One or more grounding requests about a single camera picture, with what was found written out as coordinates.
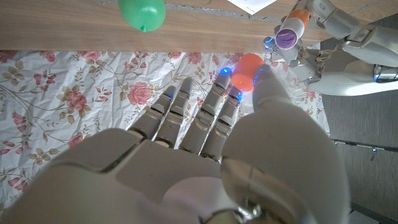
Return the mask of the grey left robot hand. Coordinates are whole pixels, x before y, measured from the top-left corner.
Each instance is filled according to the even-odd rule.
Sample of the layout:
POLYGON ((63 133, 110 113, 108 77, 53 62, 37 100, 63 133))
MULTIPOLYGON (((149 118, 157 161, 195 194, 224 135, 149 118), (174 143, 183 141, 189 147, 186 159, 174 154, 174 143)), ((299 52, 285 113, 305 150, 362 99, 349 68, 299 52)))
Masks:
POLYGON ((309 90, 358 96, 397 89, 397 30, 364 25, 331 1, 297 1, 263 43, 309 90), (333 50, 305 49, 301 38, 310 19, 339 40, 333 50))

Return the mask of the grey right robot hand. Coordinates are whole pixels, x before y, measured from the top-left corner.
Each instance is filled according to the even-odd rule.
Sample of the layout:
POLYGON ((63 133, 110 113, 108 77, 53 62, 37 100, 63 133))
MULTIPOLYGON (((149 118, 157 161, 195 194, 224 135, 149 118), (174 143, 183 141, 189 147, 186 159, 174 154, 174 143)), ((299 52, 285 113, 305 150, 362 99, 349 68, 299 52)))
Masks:
POLYGON ((171 86, 128 129, 57 156, 2 223, 348 223, 349 184, 324 130, 295 106, 273 69, 256 68, 254 111, 203 104, 173 148, 189 82, 171 86))

